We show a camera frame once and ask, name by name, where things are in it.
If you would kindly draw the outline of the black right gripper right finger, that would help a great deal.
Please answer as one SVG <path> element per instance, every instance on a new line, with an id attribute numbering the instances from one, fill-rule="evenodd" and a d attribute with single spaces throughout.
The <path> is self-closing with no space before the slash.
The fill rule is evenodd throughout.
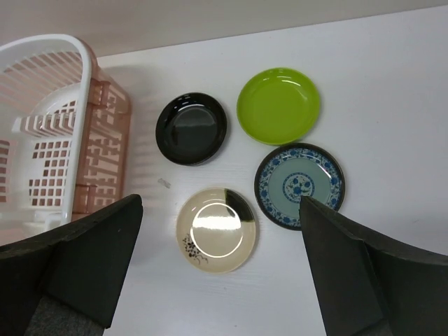
<path id="1" fill-rule="evenodd" d="M 327 335 L 446 335 L 447 257 L 390 238 L 311 197 L 304 246 Z"/>

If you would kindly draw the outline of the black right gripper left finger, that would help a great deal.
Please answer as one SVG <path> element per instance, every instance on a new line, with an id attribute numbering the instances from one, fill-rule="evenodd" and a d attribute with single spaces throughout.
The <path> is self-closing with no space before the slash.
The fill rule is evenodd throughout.
<path id="1" fill-rule="evenodd" d="M 144 208 L 132 194 L 1 247 L 2 335 L 103 335 L 111 327 Z"/>

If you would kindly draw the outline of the blue floral plate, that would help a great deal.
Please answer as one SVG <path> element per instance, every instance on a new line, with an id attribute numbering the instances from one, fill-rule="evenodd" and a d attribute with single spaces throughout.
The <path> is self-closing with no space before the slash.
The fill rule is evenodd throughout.
<path id="1" fill-rule="evenodd" d="M 255 198 L 274 224 L 301 230 L 300 202 L 312 197 L 339 211 L 345 196 L 345 177 L 328 151 L 309 144 L 292 143 L 269 153 L 254 178 Z"/>

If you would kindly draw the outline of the cream plate with black motif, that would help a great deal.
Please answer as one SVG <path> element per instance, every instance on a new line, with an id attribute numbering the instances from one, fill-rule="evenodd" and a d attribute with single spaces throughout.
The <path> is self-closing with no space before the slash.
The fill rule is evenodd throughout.
<path id="1" fill-rule="evenodd" d="M 185 259 L 197 269 L 224 274 L 242 266 L 258 237 L 258 222 L 246 199 L 223 187 L 192 195 L 176 220 L 176 241 Z"/>

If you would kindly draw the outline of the green plate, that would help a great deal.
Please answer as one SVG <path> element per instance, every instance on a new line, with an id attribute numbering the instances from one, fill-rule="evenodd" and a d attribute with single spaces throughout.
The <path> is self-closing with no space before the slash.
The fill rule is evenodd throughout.
<path id="1" fill-rule="evenodd" d="M 237 99 L 237 119 L 251 138 L 280 146 L 306 135 L 319 118 L 321 98 L 313 81 L 289 68 L 252 77 Z"/>

